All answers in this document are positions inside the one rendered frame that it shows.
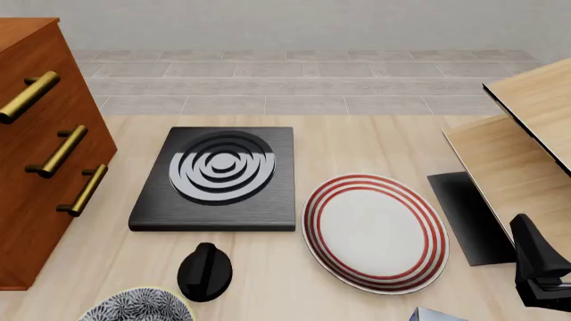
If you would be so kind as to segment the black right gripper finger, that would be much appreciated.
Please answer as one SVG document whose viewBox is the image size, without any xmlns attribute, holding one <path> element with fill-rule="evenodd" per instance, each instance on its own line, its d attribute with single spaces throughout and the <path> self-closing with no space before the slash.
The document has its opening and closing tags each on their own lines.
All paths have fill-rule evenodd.
<svg viewBox="0 0 571 321">
<path fill-rule="evenodd" d="M 516 254 L 517 274 L 525 280 L 564 276 L 564 258 L 545 240 L 524 213 L 510 222 Z"/>
</svg>

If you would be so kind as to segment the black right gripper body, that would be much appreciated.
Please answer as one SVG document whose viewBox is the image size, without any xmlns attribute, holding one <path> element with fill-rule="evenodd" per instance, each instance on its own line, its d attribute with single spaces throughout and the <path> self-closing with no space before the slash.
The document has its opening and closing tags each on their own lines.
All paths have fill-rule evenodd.
<svg viewBox="0 0 571 321">
<path fill-rule="evenodd" d="M 571 308 L 571 282 L 563 282 L 558 277 L 546 280 L 547 284 L 516 275 L 516 289 L 523 304 L 536 308 Z"/>
</svg>

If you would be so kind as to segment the wooden cabinet drawer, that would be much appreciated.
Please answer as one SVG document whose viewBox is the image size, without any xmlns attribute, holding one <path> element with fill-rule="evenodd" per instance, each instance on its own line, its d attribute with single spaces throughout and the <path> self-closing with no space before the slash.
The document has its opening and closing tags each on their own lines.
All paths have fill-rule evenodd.
<svg viewBox="0 0 571 321">
<path fill-rule="evenodd" d="M 86 90 L 86 92 L 78 98 L 78 103 L 72 107 L 66 119 L 69 119 L 71 117 L 86 117 L 86 116 L 102 117 L 97 109 L 94 99 L 92 98 L 88 90 Z"/>
<path fill-rule="evenodd" d="M 57 132 L 84 125 L 88 133 L 51 178 L 26 173 L 62 143 Z M 84 169 L 109 164 L 117 147 L 102 117 L 71 117 L 43 136 L 0 155 L 0 291 L 26 291 L 74 217 L 58 212 L 72 204 L 88 181 Z"/>
<path fill-rule="evenodd" d="M 12 124 L 0 123 L 0 155 L 45 135 L 53 125 L 63 122 L 87 90 L 70 48 L 55 23 L 0 53 L 0 108 L 28 87 L 25 78 L 39 78 L 48 71 L 58 74 L 58 84 Z"/>
</svg>

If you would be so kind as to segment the red-brown wooden cabinet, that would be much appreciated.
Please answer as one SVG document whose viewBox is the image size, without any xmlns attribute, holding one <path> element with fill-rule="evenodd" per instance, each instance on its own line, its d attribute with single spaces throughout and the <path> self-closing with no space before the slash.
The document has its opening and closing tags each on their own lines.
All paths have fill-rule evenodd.
<svg viewBox="0 0 571 321">
<path fill-rule="evenodd" d="M 56 18 L 0 18 L 0 291 L 25 291 L 117 146 Z"/>
</svg>

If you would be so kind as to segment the pale wooden shelf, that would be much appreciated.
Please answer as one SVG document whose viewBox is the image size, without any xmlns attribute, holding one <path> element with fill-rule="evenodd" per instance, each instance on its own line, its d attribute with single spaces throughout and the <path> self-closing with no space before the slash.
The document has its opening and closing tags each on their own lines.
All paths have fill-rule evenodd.
<svg viewBox="0 0 571 321">
<path fill-rule="evenodd" d="M 502 114 L 446 128 L 464 169 L 428 178 L 468 264 L 515 261 L 521 213 L 571 260 L 571 58 L 483 89 Z"/>
</svg>

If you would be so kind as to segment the pale blue-white carton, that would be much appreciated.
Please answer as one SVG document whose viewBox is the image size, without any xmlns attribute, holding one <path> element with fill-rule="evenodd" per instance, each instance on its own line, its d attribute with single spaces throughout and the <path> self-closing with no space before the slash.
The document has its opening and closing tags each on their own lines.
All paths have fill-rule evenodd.
<svg viewBox="0 0 571 321">
<path fill-rule="evenodd" d="M 454 321 L 455 317 L 446 315 L 442 312 L 426 309 L 423 307 L 416 307 L 409 321 Z"/>
</svg>

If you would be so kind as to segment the white plate with red rings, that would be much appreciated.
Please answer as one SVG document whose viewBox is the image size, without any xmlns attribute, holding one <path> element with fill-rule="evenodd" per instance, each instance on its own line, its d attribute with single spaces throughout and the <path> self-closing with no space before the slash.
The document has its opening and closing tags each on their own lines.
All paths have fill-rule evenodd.
<svg viewBox="0 0 571 321">
<path fill-rule="evenodd" d="M 333 177 L 305 202 L 302 234 L 331 275 L 362 291 L 420 291 L 443 272 L 450 255 L 446 226 L 421 194 L 370 173 Z"/>
</svg>

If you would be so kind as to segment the round black stove knob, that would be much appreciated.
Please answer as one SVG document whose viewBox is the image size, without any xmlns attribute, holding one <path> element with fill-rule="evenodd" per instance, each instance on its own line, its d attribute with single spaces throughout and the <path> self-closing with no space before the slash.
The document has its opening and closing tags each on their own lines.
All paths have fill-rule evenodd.
<svg viewBox="0 0 571 321">
<path fill-rule="evenodd" d="M 200 243 L 180 264 L 177 282 L 190 301 L 217 299 L 230 286 L 233 268 L 228 255 L 213 243 Z"/>
</svg>

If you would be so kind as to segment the flat black stove plate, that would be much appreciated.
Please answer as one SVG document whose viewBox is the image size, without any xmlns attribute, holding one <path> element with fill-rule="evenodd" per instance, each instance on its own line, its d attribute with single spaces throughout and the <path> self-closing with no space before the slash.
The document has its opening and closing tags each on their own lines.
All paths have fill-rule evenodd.
<svg viewBox="0 0 571 321">
<path fill-rule="evenodd" d="M 171 128 L 133 232 L 293 232 L 292 128 Z"/>
</svg>

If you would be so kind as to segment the black-white patterned bowl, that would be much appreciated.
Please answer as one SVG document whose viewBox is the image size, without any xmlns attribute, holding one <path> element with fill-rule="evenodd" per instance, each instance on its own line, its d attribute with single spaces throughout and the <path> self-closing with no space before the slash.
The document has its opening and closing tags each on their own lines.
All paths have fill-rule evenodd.
<svg viewBox="0 0 571 321">
<path fill-rule="evenodd" d="M 171 291 L 138 287 L 116 293 L 77 321 L 196 321 L 187 302 Z"/>
</svg>

